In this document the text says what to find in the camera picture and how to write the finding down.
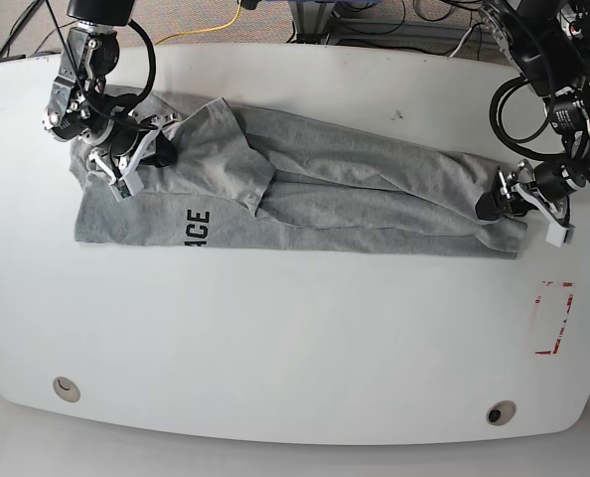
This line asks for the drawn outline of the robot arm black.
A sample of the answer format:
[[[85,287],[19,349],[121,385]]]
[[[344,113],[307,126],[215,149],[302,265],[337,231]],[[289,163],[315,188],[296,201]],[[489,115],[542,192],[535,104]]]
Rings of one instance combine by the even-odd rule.
[[[477,216],[495,220],[538,210],[548,221],[547,242],[562,246],[573,233],[570,197],[590,187],[590,1],[484,1],[480,16],[500,50],[518,71],[494,93],[490,125],[521,161],[497,172],[476,204]],[[560,137],[559,153],[540,153],[527,143],[540,136],[509,135],[507,101],[529,87],[544,103],[543,128]]]
[[[157,66],[154,45],[132,19],[133,8],[132,1],[69,3],[68,16],[76,24],[60,37],[61,64],[43,118],[45,129],[57,140],[79,139],[90,146],[88,160],[105,174],[119,202],[143,190],[140,165],[162,168],[178,160],[164,129],[179,122],[180,116],[136,114],[152,91]],[[148,76],[138,93],[105,92],[106,77],[119,60],[118,27],[132,29],[146,47]]]

